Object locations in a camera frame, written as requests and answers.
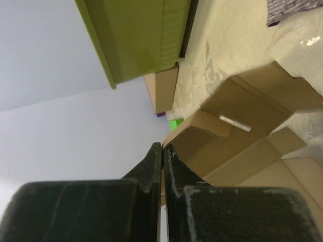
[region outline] green object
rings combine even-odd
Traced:
[[[75,0],[113,89],[174,66],[191,0]]]
[[[173,131],[177,128],[178,125],[180,125],[184,121],[183,118],[169,120],[168,123],[170,125],[170,130]]]

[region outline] cardboard box flap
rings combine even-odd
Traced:
[[[306,143],[287,127],[270,134],[266,139],[281,156],[306,147]]]
[[[201,106],[215,116],[223,115],[267,136],[283,123],[290,112],[282,111],[231,78],[226,79]]]
[[[155,74],[156,113],[172,110],[178,69],[179,66],[175,63],[172,68]]]
[[[149,97],[156,112],[156,83],[155,83],[155,73],[147,74],[144,76],[146,87],[148,89]]]
[[[323,210],[323,169],[317,161],[305,157],[283,162]]]
[[[323,110],[323,97],[304,78],[292,77],[277,62],[237,76],[290,112]]]
[[[259,140],[204,179],[214,186],[233,186],[278,161],[283,155],[305,146],[289,128],[284,128]]]
[[[188,127],[203,130],[217,137],[228,137],[231,129],[231,124],[228,124],[216,116],[198,110],[187,119],[185,119],[176,129],[174,129],[163,140],[163,147],[167,146],[174,138],[186,130]]]

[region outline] concrete floor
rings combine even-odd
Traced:
[[[266,17],[266,0],[199,2],[168,119],[191,115],[225,78],[272,61],[323,94],[323,8],[270,28]],[[295,114],[284,126],[308,143],[287,157],[311,156],[323,167],[323,112]]]

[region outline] brown cardboard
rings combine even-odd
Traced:
[[[178,68],[176,63],[170,69],[144,76],[155,113],[172,109]]]
[[[237,184],[243,187],[286,187],[306,199],[320,231],[323,232],[323,170],[311,158],[279,160]]]
[[[179,158],[205,177],[264,139],[294,112],[323,110],[322,103],[323,97],[303,78],[293,78],[272,63],[226,79],[200,111],[165,138],[163,145],[172,144]],[[212,135],[219,131],[210,132],[208,127],[212,122],[199,118],[205,114],[215,124],[220,124],[217,118],[223,115],[251,127],[251,131],[231,126],[228,136]],[[202,129],[193,125],[197,119]]]
[[[257,141],[204,179],[218,187],[233,186],[280,160],[283,155],[305,146],[306,144],[289,128],[283,128]]]

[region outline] purple object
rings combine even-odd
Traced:
[[[157,117],[163,117],[166,115],[166,112],[160,112],[160,113],[157,113],[156,115]]]
[[[267,0],[267,26],[275,26],[288,14],[323,6],[323,0]]]

